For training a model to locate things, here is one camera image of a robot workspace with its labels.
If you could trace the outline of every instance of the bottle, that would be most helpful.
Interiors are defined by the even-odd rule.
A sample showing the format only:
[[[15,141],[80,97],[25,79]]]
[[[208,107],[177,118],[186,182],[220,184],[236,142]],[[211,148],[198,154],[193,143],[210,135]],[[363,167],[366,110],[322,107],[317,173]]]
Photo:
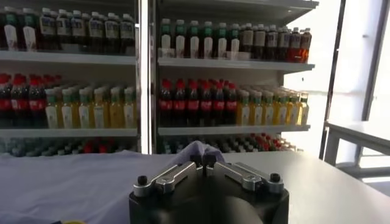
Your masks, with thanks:
[[[266,37],[266,59],[275,61],[277,59],[278,33],[276,26],[270,25]]]
[[[184,27],[184,20],[182,19],[176,20],[174,41],[175,41],[176,57],[183,58],[184,47],[185,47],[185,27]]]
[[[283,27],[281,32],[278,33],[278,48],[277,48],[277,59],[278,61],[287,61],[288,59],[288,48],[290,45],[290,35],[287,27]]]
[[[121,33],[121,53],[129,55],[130,47],[135,47],[134,39],[134,19],[129,14],[123,14],[120,25]]]
[[[191,21],[190,31],[189,31],[189,46],[190,58],[199,58],[199,37],[198,37],[198,22],[196,20]]]
[[[191,127],[199,125],[199,95],[197,92],[196,82],[191,82],[190,93],[187,100],[187,117],[188,124]]]
[[[254,32],[253,38],[253,58],[262,60],[264,59],[264,48],[266,44],[266,32],[264,30],[264,25],[259,24],[257,26],[257,31]]]
[[[249,124],[261,125],[261,119],[263,118],[263,106],[261,104],[261,92],[254,91],[251,103],[249,105]]]
[[[309,49],[311,44],[310,28],[306,28],[300,39],[301,63],[307,63],[309,59]]]
[[[245,90],[241,91],[240,103],[237,106],[237,125],[249,125],[249,93]]]
[[[298,32],[299,28],[294,27],[294,31],[290,37],[290,48],[288,52],[288,61],[289,62],[300,62],[302,57],[299,54],[300,52],[300,38],[301,35]]]
[[[32,9],[23,8],[24,27],[23,35],[26,42],[27,51],[36,52],[38,49],[38,24]]]
[[[88,27],[90,28],[90,50],[94,53],[103,53],[103,22],[98,12],[92,12]]]
[[[264,92],[263,115],[261,118],[261,124],[263,125],[272,125],[272,119],[274,117],[273,98],[274,93],[269,91]]]
[[[254,45],[254,31],[252,30],[252,24],[247,23],[245,30],[243,31],[243,49],[242,52],[252,53],[252,47]]]
[[[215,57],[218,59],[226,58],[227,47],[227,35],[226,35],[226,23],[219,23],[219,29],[217,31]]]
[[[203,58],[211,58],[213,53],[213,23],[205,22],[204,36],[203,36]]]
[[[307,124],[307,117],[309,114],[309,105],[307,105],[307,98],[308,98],[307,93],[300,94],[300,102],[298,104],[299,106],[298,125]]]
[[[117,54],[119,52],[119,24],[115,18],[115,14],[110,12],[108,20],[105,22],[105,51],[109,54]]]

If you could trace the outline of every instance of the white label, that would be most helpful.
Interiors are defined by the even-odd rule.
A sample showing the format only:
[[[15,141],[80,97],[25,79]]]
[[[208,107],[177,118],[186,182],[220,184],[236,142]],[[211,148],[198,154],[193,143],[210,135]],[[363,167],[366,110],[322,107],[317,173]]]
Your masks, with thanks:
[[[198,58],[199,55],[199,38],[191,37],[191,58]]]
[[[71,107],[62,107],[62,116],[63,116],[63,127],[64,128],[73,128],[72,108]]]
[[[185,38],[183,36],[176,37],[176,57],[177,58],[184,57],[184,42],[185,42]]]
[[[135,126],[134,124],[134,112],[133,112],[133,106],[125,105],[123,107],[124,112],[124,120],[126,128],[132,128]]]
[[[211,37],[205,38],[204,46],[204,58],[211,58],[211,52],[213,51],[213,39]]]
[[[104,110],[103,107],[97,106],[93,108],[93,114],[95,118],[95,127],[104,128]]]
[[[13,25],[4,26],[5,37],[7,38],[8,50],[18,50],[18,36],[16,35],[16,28]]]
[[[23,28],[24,39],[26,41],[27,51],[37,51],[37,39],[35,29],[29,26]]]
[[[80,115],[81,128],[91,128],[90,127],[90,112],[88,110],[88,107],[80,106],[79,107],[79,115]]]
[[[226,45],[227,41],[225,38],[220,38],[218,40],[218,58],[224,58],[226,54]]]
[[[255,108],[255,123],[254,125],[261,125],[261,117],[263,115],[263,108],[256,107]]]
[[[49,128],[58,128],[59,120],[57,117],[57,110],[55,107],[46,107],[46,117],[48,118]]]
[[[257,31],[255,33],[255,42],[254,46],[264,47],[266,45],[266,32],[265,31]]]

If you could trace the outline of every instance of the tabletop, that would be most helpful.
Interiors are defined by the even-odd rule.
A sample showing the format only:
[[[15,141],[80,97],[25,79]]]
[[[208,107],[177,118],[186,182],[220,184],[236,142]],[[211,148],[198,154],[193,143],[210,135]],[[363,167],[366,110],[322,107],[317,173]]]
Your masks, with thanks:
[[[390,197],[310,155],[261,152],[224,157],[282,176],[290,192],[290,224],[390,223]]]

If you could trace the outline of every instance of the beverage bottle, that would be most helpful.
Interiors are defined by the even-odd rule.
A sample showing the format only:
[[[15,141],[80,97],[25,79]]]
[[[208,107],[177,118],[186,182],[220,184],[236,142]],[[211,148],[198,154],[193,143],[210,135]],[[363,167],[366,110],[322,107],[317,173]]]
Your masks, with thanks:
[[[176,126],[183,127],[186,125],[187,118],[185,117],[185,87],[183,81],[178,81],[176,83],[176,93],[173,97],[173,121]]]
[[[14,112],[11,103],[11,89],[6,74],[0,75],[0,126],[2,128],[12,127]]]
[[[247,23],[245,30],[243,31],[243,49],[242,52],[252,53],[252,47],[254,45],[254,31],[252,30],[252,24]]]
[[[307,105],[307,93],[300,94],[298,125],[306,125],[307,117],[309,115],[309,105]]]
[[[103,22],[99,19],[98,12],[92,12],[89,21],[90,50],[94,53],[103,53]]]
[[[213,23],[210,21],[205,22],[203,40],[202,40],[202,50],[204,58],[211,58],[213,53]]]
[[[278,33],[278,49],[277,57],[279,61],[287,61],[288,48],[290,45],[290,34],[287,27],[283,27],[281,32]]]
[[[119,52],[119,24],[115,14],[110,12],[108,20],[105,22],[106,53],[117,54]]]
[[[266,59],[275,61],[277,59],[278,33],[276,26],[270,25],[266,37]]]
[[[104,102],[104,88],[94,90],[94,123],[96,128],[110,127],[110,112],[107,102]]]
[[[225,124],[234,125],[236,123],[237,113],[237,93],[236,86],[229,83],[229,89],[226,95]]]
[[[188,124],[191,127],[199,125],[199,95],[196,82],[190,84],[190,94],[187,101]]]
[[[289,62],[300,62],[301,55],[300,52],[300,33],[298,32],[298,27],[294,27],[294,30],[290,37],[290,48],[288,52],[288,61]]]
[[[189,56],[190,58],[199,58],[199,28],[198,28],[198,22],[196,20],[191,21],[190,31],[188,32],[188,38],[189,41]]]
[[[249,93],[245,90],[241,91],[240,103],[237,106],[237,125],[249,125]]]
[[[37,51],[38,49],[38,24],[35,19],[35,14],[32,9],[23,8],[24,13],[24,27],[23,35],[26,41],[27,51]]]
[[[158,104],[160,107],[160,125],[162,127],[168,127],[171,125],[172,95],[171,83],[167,80],[163,81],[163,86],[160,91],[160,99]]]
[[[204,82],[202,95],[200,98],[200,125],[201,126],[211,126],[211,92],[210,84]]]
[[[302,63],[307,63],[309,59],[309,49],[311,44],[310,28],[306,28],[300,39],[300,56]]]
[[[134,19],[129,14],[123,14],[123,19],[120,25],[121,33],[121,53],[130,54],[129,47],[135,46],[134,37]]]
[[[249,111],[249,123],[250,125],[261,125],[261,119],[263,117],[263,106],[261,104],[261,92],[254,91],[252,100],[250,103]]]
[[[125,128],[136,128],[137,127],[137,106],[136,97],[133,87],[127,87],[124,90],[125,103],[123,106]]]

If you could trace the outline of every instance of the bottle label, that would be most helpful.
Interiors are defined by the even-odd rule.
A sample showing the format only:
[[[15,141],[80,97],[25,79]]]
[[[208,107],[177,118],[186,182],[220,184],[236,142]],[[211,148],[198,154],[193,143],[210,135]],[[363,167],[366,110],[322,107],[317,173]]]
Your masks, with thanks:
[[[4,26],[5,37],[7,39],[8,50],[18,50],[18,36],[16,35],[16,28],[13,25]]]
[[[126,128],[135,127],[133,106],[125,105],[123,107],[123,112],[124,112],[124,121],[125,121]]]
[[[62,116],[63,116],[63,127],[64,128],[73,128],[72,108],[71,107],[62,107]]]
[[[85,37],[85,24],[82,19],[72,19],[72,35],[74,37]]]
[[[211,58],[212,52],[213,52],[213,39],[211,37],[206,37],[205,46],[204,46],[204,58]]]
[[[71,24],[68,18],[57,18],[57,35],[70,36]]]
[[[109,39],[119,38],[119,27],[115,21],[105,22],[105,36]]]
[[[91,37],[103,37],[103,23],[99,20],[90,21],[90,36]]]
[[[199,52],[199,38],[191,37],[191,58],[198,58]]]
[[[254,43],[254,32],[252,30],[245,30],[243,35],[243,45],[252,46]]]
[[[253,45],[256,47],[264,47],[266,45],[266,32],[265,31],[255,32],[255,42]]]
[[[93,114],[95,118],[95,127],[104,128],[104,109],[101,106],[93,108]]]
[[[226,54],[226,45],[227,41],[225,38],[220,38],[218,40],[218,58],[224,58]]]
[[[199,100],[189,100],[187,108],[189,110],[198,110],[199,109]]]
[[[184,42],[185,42],[185,38],[183,36],[176,37],[176,57],[177,58],[184,57]]]
[[[46,107],[46,117],[48,118],[49,128],[58,128],[59,120],[57,117],[57,110],[55,107]]]

